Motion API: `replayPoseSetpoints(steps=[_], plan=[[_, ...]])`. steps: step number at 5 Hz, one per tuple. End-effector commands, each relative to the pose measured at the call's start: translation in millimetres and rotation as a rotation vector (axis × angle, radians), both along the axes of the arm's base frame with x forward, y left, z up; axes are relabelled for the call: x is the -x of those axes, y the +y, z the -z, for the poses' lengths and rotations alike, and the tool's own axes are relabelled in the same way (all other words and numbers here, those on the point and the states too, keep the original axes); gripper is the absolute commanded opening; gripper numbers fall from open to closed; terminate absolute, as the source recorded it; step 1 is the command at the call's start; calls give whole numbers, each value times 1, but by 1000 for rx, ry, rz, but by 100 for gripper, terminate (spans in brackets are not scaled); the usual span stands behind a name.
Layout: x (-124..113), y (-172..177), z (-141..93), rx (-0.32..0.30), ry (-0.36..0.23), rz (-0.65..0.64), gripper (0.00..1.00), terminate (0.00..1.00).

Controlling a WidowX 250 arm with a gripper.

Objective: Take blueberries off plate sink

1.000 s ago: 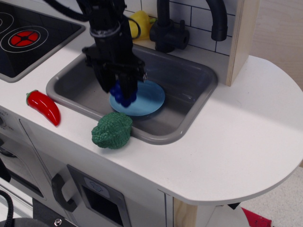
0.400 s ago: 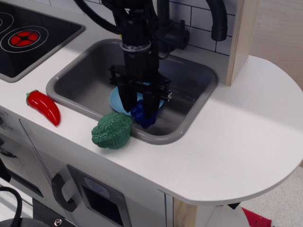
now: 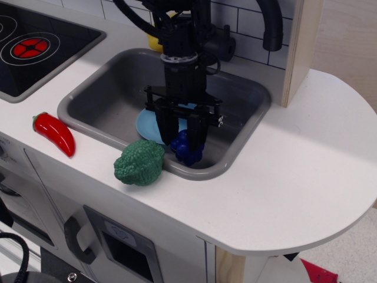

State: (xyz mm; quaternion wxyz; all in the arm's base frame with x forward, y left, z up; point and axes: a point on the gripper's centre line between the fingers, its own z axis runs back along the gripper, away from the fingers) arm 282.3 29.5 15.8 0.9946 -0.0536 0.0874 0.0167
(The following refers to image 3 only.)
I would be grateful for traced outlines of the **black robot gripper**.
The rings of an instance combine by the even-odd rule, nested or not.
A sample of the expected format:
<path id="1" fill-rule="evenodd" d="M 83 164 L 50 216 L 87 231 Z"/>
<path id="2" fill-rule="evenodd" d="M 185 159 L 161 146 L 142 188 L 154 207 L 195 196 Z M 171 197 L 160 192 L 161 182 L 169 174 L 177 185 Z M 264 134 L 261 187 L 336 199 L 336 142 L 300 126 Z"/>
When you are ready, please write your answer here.
<path id="1" fill-rule="evenodd" d="M 221 99 L 209 95 L 207 70 L 198 61 L 163 61 L 164 86 L 147 86 L 145 108 L 156 114 L 164 144 L 177 137 L 178 118 L 187 119 L 187 140 L 191 152 L 205 144 L 209 125 L 220 127 Z"/>

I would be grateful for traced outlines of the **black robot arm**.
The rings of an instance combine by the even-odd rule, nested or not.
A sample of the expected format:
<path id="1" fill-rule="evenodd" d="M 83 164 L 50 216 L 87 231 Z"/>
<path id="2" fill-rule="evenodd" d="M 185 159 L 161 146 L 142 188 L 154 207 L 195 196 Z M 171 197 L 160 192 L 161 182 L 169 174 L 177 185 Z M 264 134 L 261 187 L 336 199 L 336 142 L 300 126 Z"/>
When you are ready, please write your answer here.
<path id="1" fill-rule="evenodd" d="M 172 145 L 178 121 L 187 122 L 187 149 L 206 142 L 209 126 L 219 126 L 221 100 L 207 93 L 210 65 L 221 66 L 234 54 L 229 26 L 222 30 L 211 22 L 210 1 L 143 1 L 153 14 L 146 32 L 162 45 L 164 85 L 148 86 L 147 110 L 156 115 L 161 139 Z"/>

